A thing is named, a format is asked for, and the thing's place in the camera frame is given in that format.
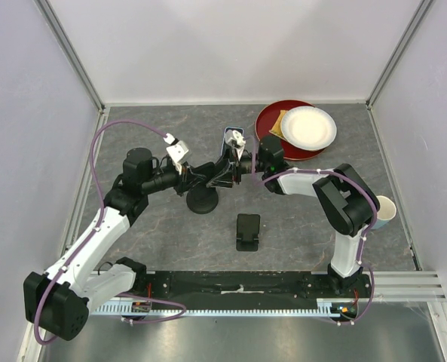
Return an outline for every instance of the red tray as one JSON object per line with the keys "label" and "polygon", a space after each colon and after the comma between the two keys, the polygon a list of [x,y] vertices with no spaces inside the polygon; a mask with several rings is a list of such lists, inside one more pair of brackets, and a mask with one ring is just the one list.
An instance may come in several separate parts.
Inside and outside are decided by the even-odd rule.
{"label": "red tray", "polygon": [[[281,100],[266,106],[259,114],[255,122],[255,133],[260,140],[262,137],[271,134],[270,130],[280,115],[280,111],[289,111],[295,107],[312,106],[310,103],[301,100]],[[287,141],[280,140],[283,150],[285,151],[285,159],[291,161],[303,161],[313,158],[323,152],[324,149],[318,151],[305,151],[299,149]]]}

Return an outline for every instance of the paper cup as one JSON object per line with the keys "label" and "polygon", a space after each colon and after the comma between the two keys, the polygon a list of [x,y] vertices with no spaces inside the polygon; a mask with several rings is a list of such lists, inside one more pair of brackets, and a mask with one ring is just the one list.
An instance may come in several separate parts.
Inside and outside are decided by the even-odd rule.
{"label": "paper cup", "polygon": [[379,195],[377,199],[379,200],[381,209],[377,212],[377,221],[372,227],[372,230],[379,229],[386,225],[396,216],[397,213],[396,205],[392,202],[392,200],[382,195]]}

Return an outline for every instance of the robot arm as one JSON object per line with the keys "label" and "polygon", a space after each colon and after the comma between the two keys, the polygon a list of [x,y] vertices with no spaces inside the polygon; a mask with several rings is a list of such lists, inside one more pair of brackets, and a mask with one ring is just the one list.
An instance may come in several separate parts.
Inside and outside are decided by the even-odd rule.
{"label": "robot arm", "polygon": [[[262,179],[274,177],[265,186],[280,195],[307,195],[317,197],[332,227],[335,229],[335,252],[329,265],[329,274],[335,278],[335,289],[345,288],[362,269],[357,263],[360,236],[372,218],[369,204],[359,192],[335,176],[302,174],[291,169],[283,160],[280,140],[264,137],[260,142],[258,161],[252,163],[251,155],[244,155],[244,139],[228,133],[225,141],[229,149],[214,164],[209,162],[192,168],[185,161],[189,149],[181,141],[167,140],[172,162],[153,167],[152,153],[148,149],[132,149],[123,163],[123,173],[117,177],[104,199],[104,217],[95,228],[99,212],[87,230],[71,249],[44,274],[31,273],[24,281],[26,319],[34,322],[35,312],[47,286],[60,271],[42,309],[40,327],[70,340],[78,335],[88,315],[104,302],[119,293],[131,290],[138,284],[138,276],[145,274],[145,266],[128,258],[118,260],[103,275],[90,278],[90,273],[107,250],[135,223],[148,206],[148,195],[173,187],[177,194],[194,189],[195,185],[232,187],[239,183],[242,174],[263,172]],[[378,208],[378,201],[355,170],[343,164],[334,172],[345,175],[359,184]],[[66,261],[87,236],[95,231],[68,266]]]}

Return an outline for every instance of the marble-patterned surface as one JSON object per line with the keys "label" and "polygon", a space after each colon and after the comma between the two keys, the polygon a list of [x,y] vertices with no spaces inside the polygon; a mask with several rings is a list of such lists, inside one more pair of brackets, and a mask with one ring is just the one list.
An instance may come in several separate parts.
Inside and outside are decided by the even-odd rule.
{"label": "marble-patterned surface", "polygon": [[[112,108],[109,120],[143,120],[187,142],[190,164],[215,161],[227,126],[255,134],[254,122],[262,105],[146,106]],[[337,124],[335,142],[316,158],[295,163],[305,168],[331,168],[340,163],[354,166],[377,195],[392,196],[384,164],[364,105],[319,105]],[[103,137],[96,170],[103,190],[110,190],[121,172],[126,152],[146,147],[164,156],[161,138],[130,124],[109,128]],[[114,262],[129,256],[149,269],[166,270],[325,270],[332,258],[333,233],[317,199],[273,195],[255,187],[250,176],[239,186],[220,189],[218,207],[196,215],[172,189],[149,197],[149,207],[134,226],[108,251],[103,260]],[[93,186],[87,198],[81,229],[97,209]],[[235,249],[239,213],[261,215],[259,251]],[[411,253],[399,217],[371,232],[364,257],[379,271],[414,270]]]}

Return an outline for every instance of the white wall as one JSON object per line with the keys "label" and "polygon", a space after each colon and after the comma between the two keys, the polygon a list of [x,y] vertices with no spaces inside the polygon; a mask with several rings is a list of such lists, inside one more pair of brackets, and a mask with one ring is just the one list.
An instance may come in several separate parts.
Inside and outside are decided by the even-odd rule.
{"label": "white wall", "polygon": [[419,0],[51,0],[106,103],[364,100]]}
{"label": "white wall", "polygon": [[96,117],[34,2],[0,0],[0,361],[23,338],[25,277],[60,250]]}
{"label": "white wall", "polygon": [[447,295],[447,0],[434,2],[375,116],[418,257]]}

